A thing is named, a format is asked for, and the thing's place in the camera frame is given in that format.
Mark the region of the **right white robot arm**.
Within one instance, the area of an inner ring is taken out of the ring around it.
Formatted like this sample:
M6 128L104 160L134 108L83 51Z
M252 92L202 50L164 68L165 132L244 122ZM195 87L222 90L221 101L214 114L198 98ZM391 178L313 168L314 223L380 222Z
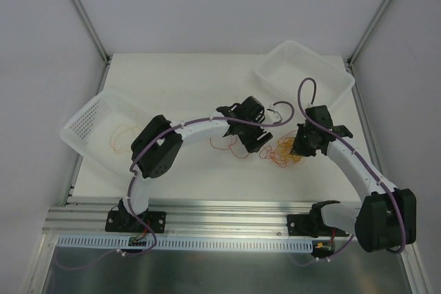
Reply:
M316 202L295 228L311 237L325 235L333 228L356 236L366 252L387 250L401 253L416 241L416 196L410 189L399 189L387 180L351 145L352 133L335 126L326 106L302 111L305 122L291 149L302 157L318 151L333 161L351 183L359 202L337 200Z

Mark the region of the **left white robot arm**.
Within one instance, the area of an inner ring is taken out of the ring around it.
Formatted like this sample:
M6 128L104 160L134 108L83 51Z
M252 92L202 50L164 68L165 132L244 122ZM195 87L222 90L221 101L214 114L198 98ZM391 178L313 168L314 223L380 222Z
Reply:
M272 138L269 130L280 124L280 116L271 111L250 96L242 103L219 106L189 120L172 121L156 115L130 146L132 179L119 202L121 224L129 231L143 227L150 187L172 168L182 148L210 138L235 136L248 153L260 151Z

